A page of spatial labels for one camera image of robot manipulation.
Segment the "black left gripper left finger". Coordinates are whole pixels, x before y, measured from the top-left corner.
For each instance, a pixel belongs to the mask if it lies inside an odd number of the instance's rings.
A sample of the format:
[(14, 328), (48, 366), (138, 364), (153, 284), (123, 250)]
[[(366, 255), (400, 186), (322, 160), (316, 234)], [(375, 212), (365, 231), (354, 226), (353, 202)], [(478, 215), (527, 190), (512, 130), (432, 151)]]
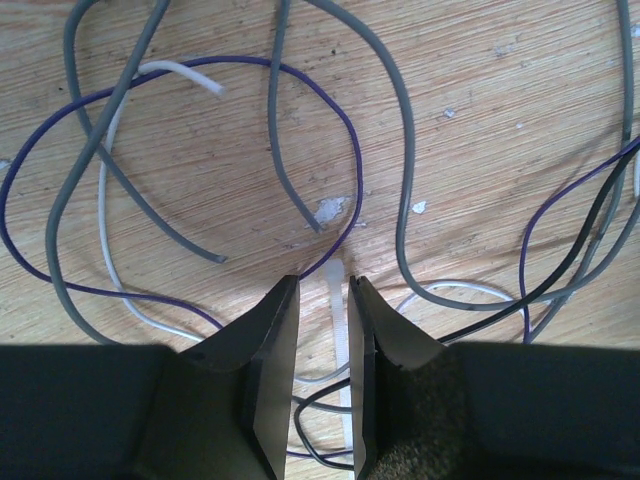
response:
[(5, 479), (280, 479), (299, 281), (183, 351), (5, 345)]

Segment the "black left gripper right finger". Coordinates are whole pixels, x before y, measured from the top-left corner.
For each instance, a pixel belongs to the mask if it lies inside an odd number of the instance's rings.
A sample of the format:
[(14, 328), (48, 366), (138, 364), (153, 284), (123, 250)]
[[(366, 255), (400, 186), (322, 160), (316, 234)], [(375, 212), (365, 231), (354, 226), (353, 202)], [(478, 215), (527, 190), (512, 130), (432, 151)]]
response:
[(364, 277), (348, 298), (359, 479), (635, 479), (635, 350), (458, 342)]

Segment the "translucent white zip tie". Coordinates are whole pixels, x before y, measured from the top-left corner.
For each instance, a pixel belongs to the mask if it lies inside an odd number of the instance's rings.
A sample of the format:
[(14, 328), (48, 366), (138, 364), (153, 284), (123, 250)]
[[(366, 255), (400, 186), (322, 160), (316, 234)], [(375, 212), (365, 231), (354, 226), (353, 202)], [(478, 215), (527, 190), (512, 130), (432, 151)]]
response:
[[(345, 269), (340, 259), (329, 259), (324, 265), (325, 278), (329, 287), (330, 307), (332, 314), (333, 337), (335, 347), (336, 365), (345, 367), (337, 379), (342, 380), (349, 376), (349, 338), (348, 322), (342, 292), (342, 282), (345, 278)], [(340, 406), (351, 407), (351, 393), (349, 388), (339, 392)], [(345, 447), (353, 448), (353, 429), (351, 415), (342, 414), (343, 437)]]

